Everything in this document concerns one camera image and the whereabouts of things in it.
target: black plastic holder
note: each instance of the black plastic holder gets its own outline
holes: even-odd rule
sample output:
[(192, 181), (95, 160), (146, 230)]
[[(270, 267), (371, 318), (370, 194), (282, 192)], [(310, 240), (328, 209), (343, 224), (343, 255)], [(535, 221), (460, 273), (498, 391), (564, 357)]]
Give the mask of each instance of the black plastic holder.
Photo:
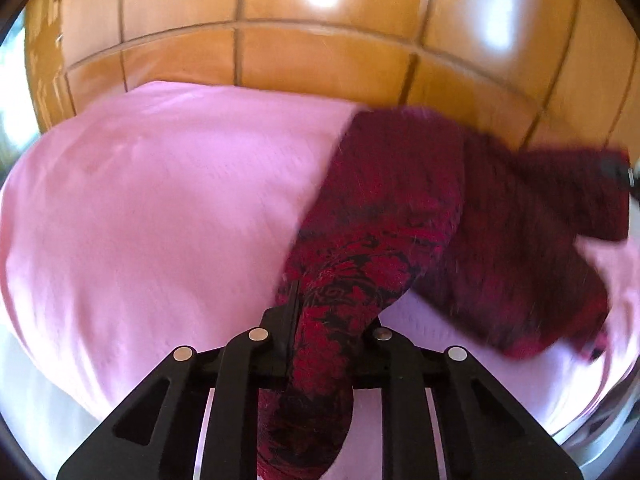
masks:
[[(201, 480), (255, 480), (257, 397), (287, 383), (300, 302), (267, 310), (224, 348), (169, 354), (65, 462), (58, 480), (191, 480), (207, 397), (215, 388)], [(465, 349), (415, 347), (374, 323), (353, 386), (380, 388), (383, 480), (580, 480), (577, 465)], [(437, 420), (432, 420), (430, 388)]]

